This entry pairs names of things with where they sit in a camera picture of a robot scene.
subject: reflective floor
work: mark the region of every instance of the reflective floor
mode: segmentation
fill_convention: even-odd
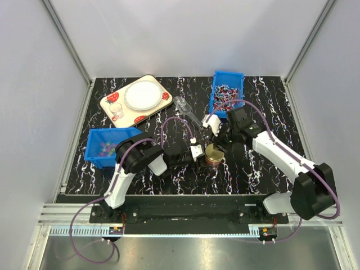
[[[290,233],[280,228],[280,238]],[[79,250],[93,237],[77,237]],[[93,265],[78,257],[62,261],[74,254],[68,237],[49,237],[43,257],[42,270],[92,270],[92,269],[276,269],[311,270],[340,269],[326,228],[303,227],[290,241],[275,245],[249,244],[226,238],[130,238],[116,242],[120,258],[114,257],[106,264]],[[92,260],[104,260],[111,247],[95,243],[82,254]]]

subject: gray wall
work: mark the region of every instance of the gray wall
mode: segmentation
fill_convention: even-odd
[[[40,1],[0,1],[0,268],[22,269],[86,85]]]
[[[286,75],[326,0],[52,0],[92,77]]]
[[[360,2],[338,1],[290,82],[315,161],[332,166],[360,263]]]

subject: pile of candy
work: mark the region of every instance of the pile of candy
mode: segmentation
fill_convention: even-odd
[[[102,147],[102,150],[99,156],[112,156],[117,146],[116,143],[110,143],[110,142],[106,142],[106,143],[102,142],[100,145]]]
[[[216,86],[214,91],[213,110],[222,103],[237,98],[238,88],[230,88],[228,85]],[[235,103],[229,103],[219,111],[230,111],[234,108]]]

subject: strawberry print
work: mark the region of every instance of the strawberry print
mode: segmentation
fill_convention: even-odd
[[[146,115],[141,115],[139,117],[136,117],[135,120],[134,120],[134,123],[138,123],[140,122],[141,120],[144,120],[146,117]]]
[[[163,99],[168,100],[169,99],[169,93],[163,93]]]
[[[109,104],[113,104],[119,98],[119,93],[114,92],[106,97],[106,102]]]

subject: cutting board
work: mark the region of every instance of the cutting board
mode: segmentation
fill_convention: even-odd
[[[128,107],[124,102],[124,94],[128,87],[132,84],[140,82],[142,80],[148,80],[155,82],[163,90],[163,96],[159,104],[155,107],[145,110],[137,111]],[[156,114],[158,111],[169,106],[173,102],[172,95],[154,78],[152,75],[145,75],[139,80],[113,92],[112,94],[104,97],[100,101],[100,106],[106,113],[107,117],[117,128],[129,128],[141,121],[146,120],[151,115]]]

